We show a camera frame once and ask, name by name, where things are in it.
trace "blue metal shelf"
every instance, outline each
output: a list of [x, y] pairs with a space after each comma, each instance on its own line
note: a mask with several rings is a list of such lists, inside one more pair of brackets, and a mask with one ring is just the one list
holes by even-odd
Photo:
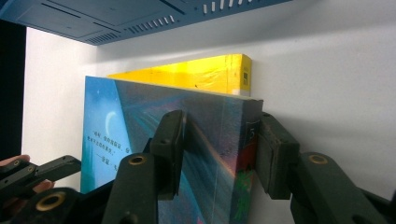
[[97, 46], [287, 1], [0, 0], [0, 19]]

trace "blue book cover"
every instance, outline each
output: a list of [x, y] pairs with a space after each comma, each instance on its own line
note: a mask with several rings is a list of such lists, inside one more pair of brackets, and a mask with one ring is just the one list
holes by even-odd
[[162, 116], [186, 115], [178, 195], [159, 201], [160, 223], [246, 223], [262, 100], [86, 77], [81, 193], [113, 180], [142, 152]]

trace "white wall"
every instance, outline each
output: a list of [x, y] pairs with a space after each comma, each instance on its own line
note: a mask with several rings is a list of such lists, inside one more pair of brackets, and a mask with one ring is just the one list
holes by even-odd
[[[395, 12], [391, 0], [295, 0], [98, 48], [29, 30], [22, 151], [38, 164], [80, 158], [85, 75], [240, 52], [253, 60], [252, 96], [302, 151], [331, 156], [356, 185], [390, 199]], [[249, 223], [292, 223], [290, 202], [253, 191]]]

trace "ventilation slot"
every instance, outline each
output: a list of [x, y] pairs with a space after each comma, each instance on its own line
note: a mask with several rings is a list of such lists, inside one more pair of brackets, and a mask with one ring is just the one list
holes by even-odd
[[109, 34], [106, 34], [106, 35], [99, 35], [97, 37], [93, 37], [93, 38], [87, 39], [87, 41], [90, 41], [93, 44], [97, 44], [97, 43], [100, 43], [100, 42], [103, 42], [103, 41], [112, 40], [112, 39], [117, 38], [117, 37], [118, 37], [117, 35], [109, 33]]
[[249, 5], [253, 1], [254, 0], [218, 0], [218, 1], [213, 1], [209, 4], [203, 4], [201, 6], [201, 9], [203, 14], [206, 15], [208, 13], [221, 12], [223, 9], [240, 7], [244, 4]]
[[157, 19], [154, 19], [152, 21], [147, 21], [143, 22], [128, 28], [125, 28], [124, 31], [129, 31], [134, 35], [137, 35], [142, 32], [154, 30], [157, 28], [161, 28], [167, 25], [172, 25], [175, 23], [175, 18], [172, 15], [166, 16], [166, 17], [160, 17]]

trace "book spine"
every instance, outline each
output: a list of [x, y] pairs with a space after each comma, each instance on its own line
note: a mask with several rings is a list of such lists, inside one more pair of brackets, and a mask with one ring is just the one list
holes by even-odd
[[230, 223], [242, 223], [247, 220], [251, 200], [253, 172], [256, 163], [262, 101], [244, 102], [244, 114], [241, 122], [240, 149], [235, 169], [233, 201], [231, 204]]
[[250, 96], [251, 65], [251, 59], [246, 55], [242, 55], [242, 62], [240, 67], [241, 95]]

